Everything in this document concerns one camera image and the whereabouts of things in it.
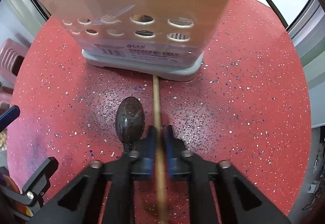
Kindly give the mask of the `left human hand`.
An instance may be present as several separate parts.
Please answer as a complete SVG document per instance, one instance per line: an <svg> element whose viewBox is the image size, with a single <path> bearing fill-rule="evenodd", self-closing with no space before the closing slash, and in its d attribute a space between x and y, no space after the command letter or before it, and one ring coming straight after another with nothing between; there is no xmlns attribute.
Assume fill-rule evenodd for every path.
<svg viewBox="0 0 325 224"><path fill-rule="evenodd" d="M7 149L7 129L0 132L0 150L5 151Z"/></svg>

